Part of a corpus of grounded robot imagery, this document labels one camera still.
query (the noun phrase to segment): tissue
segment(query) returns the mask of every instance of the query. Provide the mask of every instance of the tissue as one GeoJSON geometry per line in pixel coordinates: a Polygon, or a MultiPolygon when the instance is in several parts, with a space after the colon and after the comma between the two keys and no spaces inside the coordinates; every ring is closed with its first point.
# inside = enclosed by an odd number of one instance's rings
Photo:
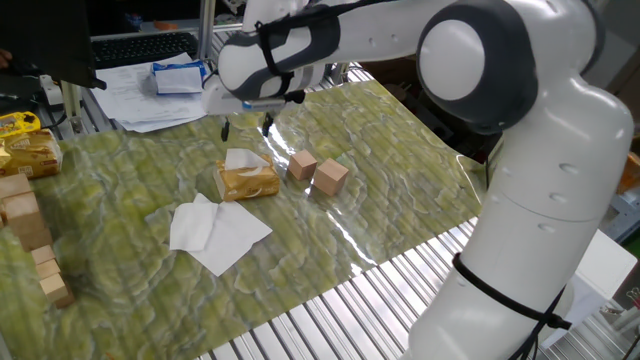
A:
{"type": "Polygon", "coordinates": [[[280,178],[268,155],[229,149],[226,160],[216,161],[216,166],[213,177],[223,201],[275,195],[280,191],[280,178]]]}

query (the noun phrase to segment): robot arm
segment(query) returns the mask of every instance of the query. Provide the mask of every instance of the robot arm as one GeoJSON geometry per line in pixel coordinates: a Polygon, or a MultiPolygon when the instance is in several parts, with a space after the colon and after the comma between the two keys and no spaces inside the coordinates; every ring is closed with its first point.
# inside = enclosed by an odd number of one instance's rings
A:
{"type": "MultiPolygon", "coordinates": [[[[502,159],[458,259],[545,313],[607,209],[633,132],[626,107],[580,77],[603,40],[586,1],[362,0],[334,16],[327,4],[289,7],[303,0],[249,2],[249,18],[262,8],[268,20],[227,42],[203,96],[282,102],[318,81],[324,64],[417,53],[435,103],[479,133],[504,131],[502,159]]],[[[536,323],[454,269],[412,327],[404,358],[507,359],[536,323]]]]}

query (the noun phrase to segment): stack of wooden blocks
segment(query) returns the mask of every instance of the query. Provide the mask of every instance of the stack of wooden blocks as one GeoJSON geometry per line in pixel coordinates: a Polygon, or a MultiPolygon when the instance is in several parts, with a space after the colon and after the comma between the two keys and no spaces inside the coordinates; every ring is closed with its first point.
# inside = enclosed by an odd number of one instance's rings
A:
{"type": "Polygon", "coordinates": [[[306,180],[313,177],[313,186],[329,196],[337,194],[347,180],[349,169],[333,159],[328,159],[319,167],[317,165],[318,162],[311,153],[303,150],[291,156],[289,172],[297,180],[306,180]]]}
{"type": "Polygon", "coordinates": [[[8,225],[20,239],[22,249],[31,253],[47,299],[58,309],[73,304],[75,298],[60,275],[60,267],[51,248],[51,232],[45,226],[27,177],[18,174],[0,179],[0,201],[0,227],[8,225]]]}

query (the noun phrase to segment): metal pole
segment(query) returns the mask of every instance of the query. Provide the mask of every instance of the metal pole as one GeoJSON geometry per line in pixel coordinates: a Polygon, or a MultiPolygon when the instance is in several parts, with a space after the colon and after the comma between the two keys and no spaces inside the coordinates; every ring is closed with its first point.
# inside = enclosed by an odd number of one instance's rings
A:
{"type": "Polygon", "coordinates": [[[198,30],[198,59],[211,58],[213,21],[216,16],[216,0],[200,1],[200,29],[198,30]]]}

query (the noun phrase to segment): green tablecloth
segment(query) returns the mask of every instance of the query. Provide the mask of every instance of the green tablecloth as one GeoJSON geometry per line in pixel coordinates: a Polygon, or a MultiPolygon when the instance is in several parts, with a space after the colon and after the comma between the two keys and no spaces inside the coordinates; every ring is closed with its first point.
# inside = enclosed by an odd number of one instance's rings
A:
{"type": "Polygon", "coordinates": [[[62,173],[33,181],[77,302],[44,297],[31,256],[0,231],[0,332],[17,359],[187,359],[384,262],[480,210],[478,165],[444,145],[377,82],[313,93],[269,139],[261,114],[60,145],[62,173]],[[220,202],[212,171],[230,147],[273,157],[274,197],[242,202],[273,234],[223,276],[170,251],[174,209],[220,202]],[[349,168],[328,197],[286,174],[289,156],[349,168]]]}

